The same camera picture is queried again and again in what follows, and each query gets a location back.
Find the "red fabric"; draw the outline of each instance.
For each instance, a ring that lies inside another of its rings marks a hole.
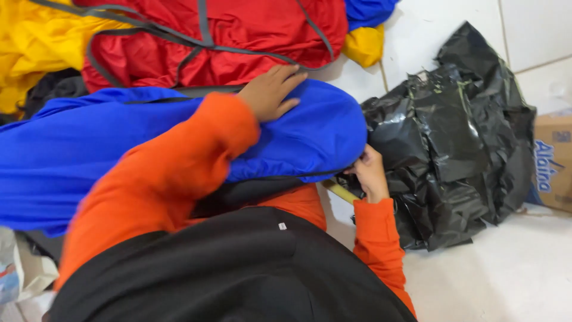
[[[80,6],[116,4],[131,7],[148,19],[201,40],[196,0],[75,0]],[[348,22],[343,0],[300,0],[328,38],[335,58],[340,54]],[[301,65],[318,68],[330,53],[310,27],[295,0],[207,0],[209,30],[216,45],[271,52]],[[192,48],[145,32],[131,36],[96,35],[92,55],[126,87],[174,85],[177,65]],[[203,49],[181,69],[180,87],[245,84],[271,66],[285,64],[270,56]],[[82,70],[88,90],[112,85],[86,58]]]

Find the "person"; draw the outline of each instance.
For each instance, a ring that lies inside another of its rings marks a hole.
[[[382,157],[366,146],[346,173],[353,253],[330,237],[315,184],[208,219],[197,200],[279,118],[306,77],[274,66],[236,95],[128,151],[70,223],[50,321],[416,321]]]

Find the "blue fabric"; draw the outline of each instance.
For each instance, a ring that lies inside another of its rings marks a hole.
[[[259,142],[232,162],[226,182],[338,170],[362,153],[366,123],[350,95],[306,80],[290,96],[300,104],[261,125]],[[103,89],[50,100],[31,120],[0,127],[0,225],[63,234],[78,202],[126,151],[185,121],[202,102],[122,103],[168,97],[184,95],[154,87]]]
[[[375,28],[389,19],[399,0],[345,0],[349,30]]]

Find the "black plastic bag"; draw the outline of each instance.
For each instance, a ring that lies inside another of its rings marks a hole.
[[[405,249],[471,242],[484,221],[522,205],[534,171],[536,109],[482,35],[465,22],[436,60],[437,69],[362,104]],[[353,175],[337,181],[364,196]]]

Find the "tile grout line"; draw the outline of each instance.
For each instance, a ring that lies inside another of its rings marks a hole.
[[[538,65],[534,65],[534,66],[531,66],[531,67],[524,68],[523,70],[519,70],[518,72],[514,72],[514,74],[515,74],[515,75],[518,75],[518,74],[521,74],[521,73],[524,73],[524,72],[529,72],[529,71],[531,71],[531,70],[533,70],[533,69],[540,68],[540,67],[544,67],[544,66],[548,66],[548,65],[553,64],[553,63],[555,63],[555,62],[561,62],[561,61],[567,60],[567,59],[569,59],[569,58],[572,58],[572,54],[567,55],[567,56],[564,56],[564,57],[556,58],[556,59],[553,59],[553,60],[550,60],[550,61],[547,61],[547,62],[543,62],[542,64],[538,64]]]
[[[386,90],[386,94],[390,92],[389,87],[387,86],[387,78],[386,78],[386,70],[383,68],[382,60],[379,60],[379,67],[382,69],[382,79],[383,79],[383,88]]]
[[[500,25],[502,27],[502,40],[505,44],[506,52],[506,65],[510,68],[510,55],[509,55],[509,43],[506,39],[506,28],[505,28],[505,15],[502,12],[502,0],[498,0],[499,14],[500,14]]]

